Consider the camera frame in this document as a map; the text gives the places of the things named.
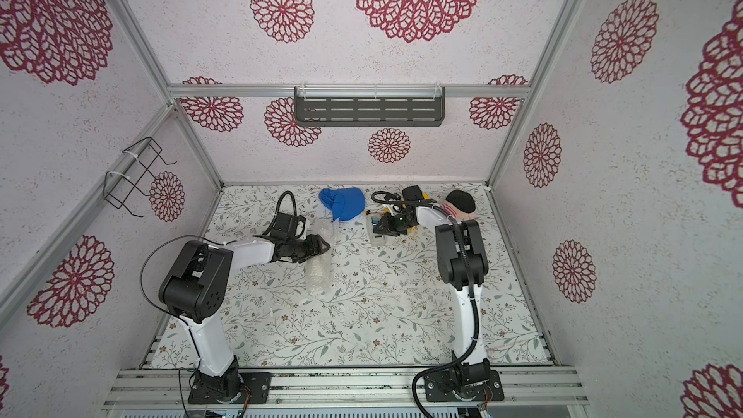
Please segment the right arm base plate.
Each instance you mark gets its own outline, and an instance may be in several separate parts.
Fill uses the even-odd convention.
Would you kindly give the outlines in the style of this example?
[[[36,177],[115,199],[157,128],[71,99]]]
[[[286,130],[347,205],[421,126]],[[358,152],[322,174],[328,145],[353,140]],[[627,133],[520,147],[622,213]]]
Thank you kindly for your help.
[[[430,373],[424,377],[426,400],[431,403],[502,402],[505,399],[500,376],[495,370],[453,369]]]

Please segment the clear bubble wrap sheet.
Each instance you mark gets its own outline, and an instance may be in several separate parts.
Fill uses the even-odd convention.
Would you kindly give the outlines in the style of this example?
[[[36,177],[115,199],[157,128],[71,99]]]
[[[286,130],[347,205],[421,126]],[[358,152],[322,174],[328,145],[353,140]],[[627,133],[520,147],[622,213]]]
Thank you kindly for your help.
[[[324,255],[312,257],[305,263],[305,283],[311,296],[325,295],[330,291],[332,282],[332,249],[336,243],[336,224],[331,217],[320,218],[312,223],[310,234],[319,234],[330,245],[331,249]]]

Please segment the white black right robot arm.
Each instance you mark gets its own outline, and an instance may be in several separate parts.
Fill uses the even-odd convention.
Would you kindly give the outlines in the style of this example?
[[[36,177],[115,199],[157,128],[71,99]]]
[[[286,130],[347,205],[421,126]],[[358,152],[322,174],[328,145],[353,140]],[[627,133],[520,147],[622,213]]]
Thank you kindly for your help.
[[[457,333],[452,348],[454,358],[430,372],[445,371],[460,385],[487,380],[490,362],[481,340],[480,302],[489,261],[475,220],[474,198],[454,189],[445,199],[436,201],[428,199],[420,187],[409,186],[399,194],[374,192],[371,200],[387,207],[373,226],[373,234],[398,237],[421,226],[431,230],[435,238],[439,278],[452,290]]]

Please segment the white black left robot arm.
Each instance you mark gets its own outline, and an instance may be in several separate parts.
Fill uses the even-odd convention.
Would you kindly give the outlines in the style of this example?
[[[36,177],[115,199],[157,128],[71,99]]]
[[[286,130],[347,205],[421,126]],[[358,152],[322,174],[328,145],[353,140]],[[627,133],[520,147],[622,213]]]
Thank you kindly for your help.
[[[330,251],[324,237],[297,232],[296,226],[304,223],[304,217],[280,218],[267,232],[226,244],[195,235],[183,237],[185,244],[158,298],[189,333],[200,375],[220,379],[236,361],[220,318],[232,274],[268,263],[305,263]]]

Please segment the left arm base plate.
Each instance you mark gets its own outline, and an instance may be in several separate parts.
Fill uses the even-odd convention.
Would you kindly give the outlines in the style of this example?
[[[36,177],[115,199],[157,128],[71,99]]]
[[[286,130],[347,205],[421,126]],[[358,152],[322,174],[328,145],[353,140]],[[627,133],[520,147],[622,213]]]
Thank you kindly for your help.
[[[198,372],[187,404],[265,404],[273,379],[272,373],[238,373],[209,377]]]

